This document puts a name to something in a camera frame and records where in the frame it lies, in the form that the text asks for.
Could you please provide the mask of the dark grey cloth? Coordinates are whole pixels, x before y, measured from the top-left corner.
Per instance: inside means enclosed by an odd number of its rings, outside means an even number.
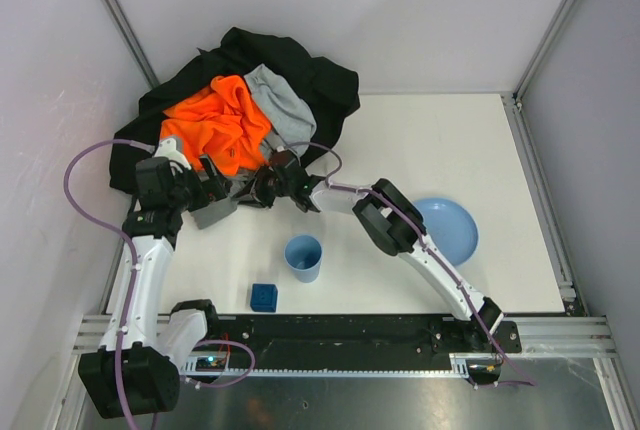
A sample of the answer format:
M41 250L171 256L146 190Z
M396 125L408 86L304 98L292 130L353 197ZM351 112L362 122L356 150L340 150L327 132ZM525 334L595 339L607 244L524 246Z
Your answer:
M229 176L227 197L221 201L210 202L207 206L190 213L196 226L205 229L234 213L239 206L257 206L257 200L248 194L255 174L255 171L241 170L236 176Z

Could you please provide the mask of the orange cloth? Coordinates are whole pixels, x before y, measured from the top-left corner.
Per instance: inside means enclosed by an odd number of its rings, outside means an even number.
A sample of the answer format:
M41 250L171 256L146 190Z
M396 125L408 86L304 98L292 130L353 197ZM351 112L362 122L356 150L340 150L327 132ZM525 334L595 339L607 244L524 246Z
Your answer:
M260 145L272 125L239 75L213 78L164 114L160 138L178 138L196 171L204 169L199 160L203 155L225 176L242 169L255 171L266 163Z

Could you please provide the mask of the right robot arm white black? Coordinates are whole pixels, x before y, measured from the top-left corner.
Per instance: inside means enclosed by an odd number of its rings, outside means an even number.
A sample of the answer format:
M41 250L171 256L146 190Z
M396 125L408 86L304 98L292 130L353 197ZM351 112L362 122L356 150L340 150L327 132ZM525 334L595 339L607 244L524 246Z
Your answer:
M270 208L289 198L303 212L337 212L354 216L373 244L384 254L412 266L448 305L451 315L470 323L490 339L504 318L489 297L473 287L435 243L419 210L389 180L371 185L335 183L331 176L310 174L297 155L281 148L233 199Z

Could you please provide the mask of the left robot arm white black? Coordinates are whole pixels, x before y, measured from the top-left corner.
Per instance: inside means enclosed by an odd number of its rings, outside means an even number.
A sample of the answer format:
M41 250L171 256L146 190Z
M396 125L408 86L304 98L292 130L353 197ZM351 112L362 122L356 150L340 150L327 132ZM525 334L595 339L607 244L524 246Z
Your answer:
M160 297L184 212L227 197L230 185L207 156L198 174L177 157L136 165L138 210L122 225L130 277L120 288L112 321L97 351L85 353L79 376L101 417L113 419L175 408L179 370L217 319L208 299L176 304L158 329Z

